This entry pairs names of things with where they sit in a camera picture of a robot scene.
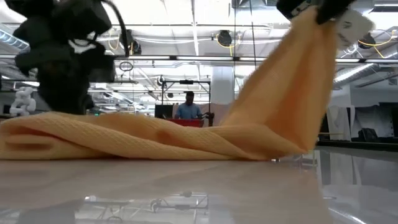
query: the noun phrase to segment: pipe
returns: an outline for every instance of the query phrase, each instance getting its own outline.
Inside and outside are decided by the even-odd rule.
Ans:
[[[21,75],[20,71],[13,69],[9,66],[0,66],[0,74],[6,75],[8,78],[17,78],[23,81],[28,81],[25,75]]]
[[[19,27],[20,23],[15,22],[3,22],[5,26]],[[112,24],[112,27],[120,27],[120,24]],[[129,27],[188,27],[192,28],[192,24],[126,24],[126,28]],[[197,27],[235,27],[232,24],[197,24]],[[251,27],[251,25],[237,25],[236,27]],[[254,25],[255,28],[264,28],[266,25]]]
[[[397,58],[398,45],[394,45],[386,50],[381,51],[381,54],[384,55],[384,58]],[[379,72],[380,69],[381,66],[377,63],[369,63],[354,68],[344,69],[340,72],[337,72],[333,86],[337,88],[341,87],[353,81],[373,75],[374,73]]]
[[[191,0],[191,7],[192,7],[192,32],[193,32],[193,42],[195,47],[195,53],[199,56],[199,41],[198,41],[198,31],[197,31],[197,20],[195,15],[195,0]]]
[[[155,90],[159,89],[158,86],[148,77],[148,75],[145,74],[144,71],[142,71],[142,69],[138,68],[137,71],[148,81],[148,83],[152,86],[153,89]]]

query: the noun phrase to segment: metal frame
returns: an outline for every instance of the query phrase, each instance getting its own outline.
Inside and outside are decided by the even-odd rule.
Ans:
[[[198,83],[204,90],[206,90],[206,88],[203,87],[202,83],[207,83],[207,84],[209,85],[209,90],[208,90],[208,91],[206,90],[206,92],[208,92],[208,94],[209,94],[209,111],[208,111],[208,112],[210,113],[210,112],[211,112],[211,111],[210,111],[211,81],[193,81],[193,80],[163,81],[163,82],[162,82],[162,105],[163,105],[163,102],[164,102],[164,93],[165,93],[167,90],[169,90],[169,88],[171,88],[171,87],[174,85],[174,83],[186,84],[186,83],[184,83],[184,82],[187,82],[187,81],[188,81],[188,82],[192,82],[192,84]],[[171,83],[171,85],[165,89],[165,86],[166,86],[167,83]]]

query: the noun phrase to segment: yellow cable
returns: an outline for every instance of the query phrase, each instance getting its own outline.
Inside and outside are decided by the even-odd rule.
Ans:
[[[382,46],[382,45],[387,44],[387,43],[389,43],[390,41],[392,41],[393,36],[394,36],[394,32],[395,32],[394,30],[391,32],[391,37],[390,37],[389,40],[387,40],[386,42],[381,43],[381,44],[367,44],[367,43],[364,43],[364,42],[362,42],[362,41],[360,41],[360,40],[359,40],[358,42],[361,43],[361,44],[363,44],[363,45],[372,46],[372,47]]]
[[[229,49],[231,49],[231,48],[237,46],[237,45],[239,44],[239,40],[241,40],[241,37],[238,37],[238,42],[235,43],[234,46],[225,47],[225,46],[222,46],[222,45],[220,44],[220,42],[218,41],[218,34],[216,35],[216,41],[217,41],[218,45],[220,45],[221,47],[224,47],[224,48],[229,48]]]
[[[120,40],[120,38],[118,38],[118,44],[117,44],[117,46],[115,48],[115,47],[112,47],[112,45],[111,45],[111,35],[112,35],[112,31],[109,32],[109,39],[108,39],[109,48],[112,49],[112,50],[117,50],[119,48],[119,40]]]
[[[385,58],[385,57],[380,53],[380,51],[379,51],[376,47],[374,47],[374,49],[379,53],[379,55],[381,56],[381,58]]]

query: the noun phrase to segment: white pillar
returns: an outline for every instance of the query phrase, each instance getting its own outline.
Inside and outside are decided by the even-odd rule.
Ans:
[[[230,104],[235,99],[234,89],[235,81],[232,67],[213,67],[210,101],[221,105]]]

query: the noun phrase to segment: towel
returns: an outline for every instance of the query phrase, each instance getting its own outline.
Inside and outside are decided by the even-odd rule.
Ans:
[[[182,127],[131,114],[44,113],[0,125],[0,159],[123,157],[269,160],[311,150],[335,73],[333,22],[307,9],[250,76],[217,127]]]

